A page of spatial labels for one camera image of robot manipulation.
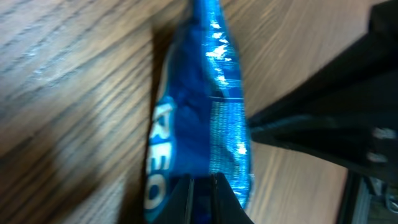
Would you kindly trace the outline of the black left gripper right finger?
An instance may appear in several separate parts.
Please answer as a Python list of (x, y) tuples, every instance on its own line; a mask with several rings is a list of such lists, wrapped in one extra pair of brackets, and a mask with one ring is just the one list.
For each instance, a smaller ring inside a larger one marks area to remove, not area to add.
[(211, 219), (212, 224), (254, 224), (220, 172), (211, 175)]

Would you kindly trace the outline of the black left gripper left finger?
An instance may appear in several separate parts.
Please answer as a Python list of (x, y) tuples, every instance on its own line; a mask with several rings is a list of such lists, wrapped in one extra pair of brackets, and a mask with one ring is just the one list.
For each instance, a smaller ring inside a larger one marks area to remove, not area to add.
[(191, 224), (195, 180), (182, 177), (153, 224)]

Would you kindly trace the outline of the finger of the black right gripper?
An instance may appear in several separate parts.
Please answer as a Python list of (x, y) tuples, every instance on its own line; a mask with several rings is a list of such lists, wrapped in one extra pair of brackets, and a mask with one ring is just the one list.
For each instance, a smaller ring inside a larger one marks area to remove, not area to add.
[(397, 182), (397, 2), (374, 5), (368, 31), (249, 120), (252, 140)]

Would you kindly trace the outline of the blue Oreo cookie pack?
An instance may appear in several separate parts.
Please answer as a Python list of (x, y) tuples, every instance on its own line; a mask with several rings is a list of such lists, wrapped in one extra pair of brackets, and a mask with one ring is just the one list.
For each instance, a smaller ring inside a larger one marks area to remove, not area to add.
[(219, 0), (192, 1), (164, 60), (146, 155), (144, 218), (175, 218), (172, 195), (185, 175), (190, 221), (211, 222), (211, 177), (222, 173), (245, 209), (251, 196), (251, 140), (239, 58)]

